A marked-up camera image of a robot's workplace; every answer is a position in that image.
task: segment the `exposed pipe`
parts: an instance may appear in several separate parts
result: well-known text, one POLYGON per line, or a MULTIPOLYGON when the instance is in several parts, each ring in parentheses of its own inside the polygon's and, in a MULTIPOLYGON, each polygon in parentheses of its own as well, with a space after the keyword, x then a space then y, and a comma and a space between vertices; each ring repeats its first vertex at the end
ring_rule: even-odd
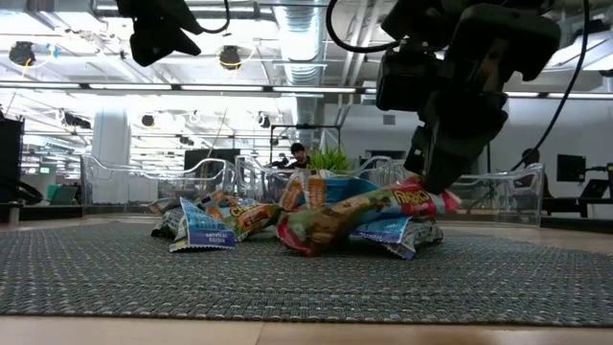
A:
MULTIPOLYGON (((371 38, 373 37, 373 33, 375 32, 375 27, 377 25, 377 20, 379 18, 379 13, 381 7, 383 7, 383 0, 375 0, 375 5, 373 6, 373 10, 371 11, 370 22, 368 23, 368 29, 364 38, 362 39, 361 47, 367 47, 371 42, 371 38)), ((357 81, 357 76, 360 73, 360 69, 362 68, 362 62, 364 62, 364 54, 358 54, 355 60, 355 65, 353 67, 352 76, 349 79, 349 86, 355 85, 357 81)))
MULTIPOLYGON (((323 11, 308 7, 274 8, 280 27, 282 56, 289 61, 314 61, 322 54, 322 19, 323 11)), ((319 85, 321 83, 321 66, 288 64, 284 67, 287 83, 290 85, 319 85)), ((316 113, 322 111, 319 100, 313 98, 296 98, 296 116, 298 124, 319 125, 321 121, 316 113)), ((298 140, 309 144, 311 133, 297 131, 298 140)))
MULTIPOLYGON (((362 25, 364 25, 364 17, 366 16, 367 4, 368 0, 361 0, 359 8, 357 8, 357 14, 355 15, 355 28, 353 30, 352 37, 349 41, 349 44, 351 46, 354 46, 357 43, 357 40, 360 37, 360 33, 362 32, 362 25)), ((338 83, 339 86, 344 86, 345 82, 347 82, 347 76, 349 75, 349 70, 352 67, 352 62, 353 52, 347 51, 345 63, 343 64, 343 72, 341 73, 341 80, 338 83)))

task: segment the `gray carpet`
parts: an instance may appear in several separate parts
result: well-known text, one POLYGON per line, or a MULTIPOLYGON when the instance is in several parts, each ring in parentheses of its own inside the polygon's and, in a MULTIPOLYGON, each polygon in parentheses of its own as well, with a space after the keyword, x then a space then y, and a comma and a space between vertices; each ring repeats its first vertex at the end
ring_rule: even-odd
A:
POLYGON ((170 254, 149 232, 0 232, 0 314, 613 326, 604 255, 461 233, 412 262, 362 241, 301 258, 266 235, 170 254))

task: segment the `snack bag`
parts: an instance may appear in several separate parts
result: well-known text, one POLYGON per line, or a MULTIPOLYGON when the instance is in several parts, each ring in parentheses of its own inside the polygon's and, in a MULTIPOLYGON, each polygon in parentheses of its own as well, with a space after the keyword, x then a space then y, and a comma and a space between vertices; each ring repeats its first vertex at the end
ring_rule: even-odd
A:
POLYGON ((321 174, 306 179, 303 186, 306 207, 320 209, 378 189, 373 183, 353 176, 323 177, 321 174))
POLYGON ((256 234, 277 221, 281 208, 278 205, 247 205, 224 208, 207 208, 206 214, 223 221, 233 229, 238 242, 256 234))
POLYGON ((204 211, 181 198, 182 208, 175 208, 162 216, 152 236, 174 235, 170 252, 185 248, 235 247, 234 231, 218 219, 207 216, 204 211))
POLYGON ((304 203, 303 186, 310 172, 305 169, 297 169, 287 181, 284 193, 279 200, 279 206, 286 211, 291 211, 304 203))
POLYGON ((277 225, 275 226, 275 233, 277 234, 277 238, 282 240, 281 236, 279 235, 279 227, 281 226, 281 224, 283 222, 287 223, 287 216, 295 215, 295 214, 300 213, 300 212, 302 212, 302 211, 304 211, 306 209, 307 209, 307 205, 306 204, 298 206, 298 207, 296 207, 295 209, 293 209, 291 211, 286 211, 284 209, 281 209, 281 211, 279 213, 278 220, 277 220, 277 225))
POLYGON ((356 227, 352 235, 378 243, 397 244, 407 228, 410 217, 375 220, 356 227))
POLYGON ((278 236, 286 246, 304 255, 313 255, 361 224, 403 216, 433 218, 454 212, 458 204, 459 199, 449 191, 431 195, 415 179, 408 179, 321 210, 308 209, 288 215, 278 227, 278 236))
POLYGON ((169 209, 174 208, 174 207, 180 207, 180 206, 181 206, 181 203, 179 202, 179 200, 171 198, 171 197, 157 199, 151 202, 149 205, 147 205, 149 210, 156 215, 164 215, 164 213, 168 211, 169 209))
POLYGON ((404 260, 412 260, 420 246, 443 240, 443 230, 432 219, 409 221, 399 243, 387 243, 387 250, 404 260))

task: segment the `potted plant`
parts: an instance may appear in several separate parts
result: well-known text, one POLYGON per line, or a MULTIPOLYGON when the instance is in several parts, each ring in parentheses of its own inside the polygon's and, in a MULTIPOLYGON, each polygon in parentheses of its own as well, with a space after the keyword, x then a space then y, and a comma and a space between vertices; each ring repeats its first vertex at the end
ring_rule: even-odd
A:
POLYGON ((350 163, 345 152, 340 147, 331 149, 328 145, 324 149, 314 150, 310 154, 308 168, 311 173, 321 174, 322 171, 332 173, 350 173, 350 163))

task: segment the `desk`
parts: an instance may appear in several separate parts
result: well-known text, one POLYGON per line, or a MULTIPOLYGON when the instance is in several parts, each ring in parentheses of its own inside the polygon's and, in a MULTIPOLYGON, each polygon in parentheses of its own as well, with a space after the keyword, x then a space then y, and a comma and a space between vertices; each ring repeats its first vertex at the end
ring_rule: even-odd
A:
POLYGON ((613 198, 601 197, 544 197, 543 211, 550 216, 553 212, 578 213, 587 218, 587 205, 613 205, 613 198))

